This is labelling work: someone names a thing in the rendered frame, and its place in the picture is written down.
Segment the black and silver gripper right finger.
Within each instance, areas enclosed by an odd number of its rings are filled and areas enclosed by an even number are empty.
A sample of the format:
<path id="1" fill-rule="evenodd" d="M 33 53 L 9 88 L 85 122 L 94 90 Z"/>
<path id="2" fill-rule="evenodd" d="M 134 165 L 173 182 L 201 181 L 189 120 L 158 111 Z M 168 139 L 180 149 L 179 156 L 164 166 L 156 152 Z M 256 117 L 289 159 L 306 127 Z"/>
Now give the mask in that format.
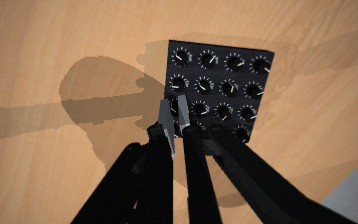
<path id="1" fill-rule="evenodd" d="M 178 110 L 189 224 L 223 224 L 205 156 L 213 156 L 263 224 L 358 224 L 307 198 L 224 125 L 199 129 L 185 95 Z"/>

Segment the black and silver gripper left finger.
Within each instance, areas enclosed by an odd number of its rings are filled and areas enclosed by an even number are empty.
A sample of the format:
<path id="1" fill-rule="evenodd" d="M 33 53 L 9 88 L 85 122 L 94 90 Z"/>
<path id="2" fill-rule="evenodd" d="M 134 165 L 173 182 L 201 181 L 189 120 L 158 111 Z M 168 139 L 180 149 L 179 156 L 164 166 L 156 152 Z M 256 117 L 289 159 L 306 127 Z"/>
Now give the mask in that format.
<path id="1" fill-rule="evenodd" d="M 158 121 L 147 133 L 148 143 L 124 148 L 70 224 L 173 224 L 175 140 L 168 99 L 160 100 Z"/>

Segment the black knob box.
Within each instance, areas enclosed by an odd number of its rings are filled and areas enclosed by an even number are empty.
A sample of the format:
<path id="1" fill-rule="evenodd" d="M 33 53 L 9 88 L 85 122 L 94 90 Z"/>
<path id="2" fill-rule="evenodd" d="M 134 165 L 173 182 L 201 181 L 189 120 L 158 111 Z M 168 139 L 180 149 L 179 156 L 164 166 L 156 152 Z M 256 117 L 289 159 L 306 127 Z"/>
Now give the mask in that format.
<path id="1" fill-rule="evenodd" d="M 249 143 L 274 55 L 263 49 L 169 39 L 164 99 L 174 119 L 174 138 L 183 138 L 178 96 L 185 95 L 199 129 L 222 124 Z"/>

